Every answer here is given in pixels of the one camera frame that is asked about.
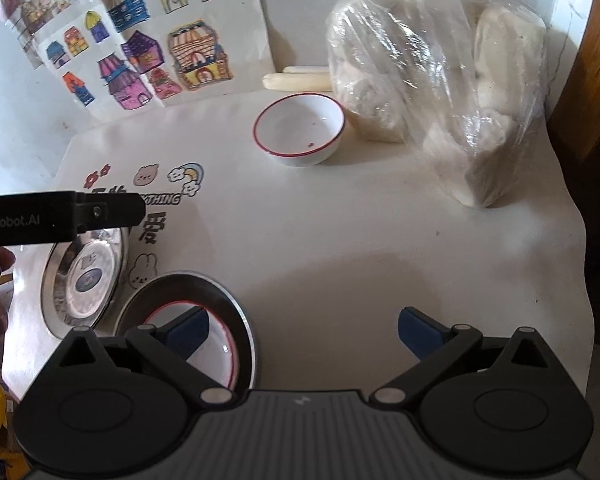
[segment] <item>stainless steel plate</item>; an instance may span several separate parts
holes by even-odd
[[[102,229],[56,244],[42,277],[42,315],[53,335],[63,338],[77,325],[94,326],[126,266],[127,234]]]

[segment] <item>screw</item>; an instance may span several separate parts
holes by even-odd
[[[207,388],[200,394],[200,399],[207,404],[226,404],[232,397],[233,394],[226,388]]]
[[[376,390],[374,397],[383,404],[400,404],[407,398],[407,394],[400,388],[380,388]]]

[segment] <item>white tablecloth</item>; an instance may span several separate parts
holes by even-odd
[[[416,362],[397,316],[416,306],[485,335],[536,327],[584,391],[593,319],[584,285],[585,231],[546,131],[522,178],[493,208],[472,210],[438,189],[406,146],[350,132],[327,162],[287,168],[251,138],[258,113],[281,95],[260,91],[158,110],[75,137],[56,179],[82,190],[124,185],[177,192],[173,168],[197,163],[200,190],[167,212],[157,244],[132,232],[158,271],[193,269],[223,283],[258,340],[261,388],[361,388],[369,393]],[[150,186],[132,180],[159,164]],[[22,396],[58,344],[40,313],[49,246],[18,254],[3,377]],[[122,294],[100,325],[112,328]]]

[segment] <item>plastic bag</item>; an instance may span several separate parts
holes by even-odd
[[[546,28],[517,0],[342,0],[336,97],[359,133],[414,141],[463,204],[513,183],[542,118]]]

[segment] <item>red rim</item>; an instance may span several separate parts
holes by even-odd
[[[230,390],[233,390],[235,387],[235,383],[238,380],[237,375],[234,374],[235,372],[235,357],[238,355],[237,354],[237,350],[235,348],[235,341],[234,341],[234,337],[231,335],[231,332],[229,331],[229,327],[227,325],[225,325],[221,319],[219,319],[218,316],[216,316],[216,314],[214,314],[213,312],[211,312],[210,309],[208,309],[206,306],[196,303],[194,301],[189,301],[189,300],[176,300],[176,301],[170,301],[169,303],[165,303],[164,305],[159,306],[158,308],[156,308],[151,314],[149,314],[149,316],[147,316],[147,318],[144,320],[145,323],[149,323],[149,320],[155,316],[156,314],[158,314],[158,312],[160,312],[161,310],[164,310],[165,308],[167,308],[168,306],[171,306],[173,304],[178,304],[178,303],[184,303],[184,304],[189,304],[192,306],[199,306],[202,307],[206,310],[206,313],[209,316],[212,316],[217,322],[218,325],[220,325],[220,328],[222,329],[222,332],[224,332],[224,336],[226,337],[226,340],[229,343],[229,348],[231,349],[231,368],[229,370],[229,384],[225,384],[224,386],[226,388],[229,388]]]
[[[326,144],[323,144],[323,145],[319,146],[318,148],[314,148],[313,150],[309,150],[308,152],[302,152],[302,153],[278,153],[278,152],[274,152],[273,150],[270,150],[269,148],[266,148],[258,140],[258,135],[256,133],[256,131],[258,129],[258,123],[260,122],[260,119],[262,118],[262,116],[271,107],[277,105],[278,103],[280,103],[282,101],[285,101],[286,99],[291,99],[292,97],[298,97],[299,95],[319,95],[320,97],[324,97],[324,98],[326,98],[326,99],[328,99],[328,100],[333,101],[334,103],[336,103],[338,105],[338,108],[342,112],[342,127],[340,128],[340,131],[337,133],[337,135],[335,137],[333,137],[333,139],[331,139]],[[327,146],[333,144],[342,135],[342,133],[344,131],[344,127],[346,126],[346,124],[347,124],[347,118],[346,118],[345,113],[344,113],[344,108],[342,107],[342,105],[339,102],[336,101],[336,99],[334,99],[333,97],[329,97],[328,95],[320,94],[318,92],[300,92],[298,94],[291,94],[291,95],[283,97],[282,99],[278,99],[277,101],[273,101],[269,106],[267,106],[263,111],[260,112],[260,115],[256,119],[255,123],[253,123],[253,140],[255,141],[255,143],[260,147],[260,149],[263,152],[270,153],[271,155],[275,155],[275,156],[287,156],[287,157],[311,155],[312,153],[319,152],[320,150],[323,150]]]

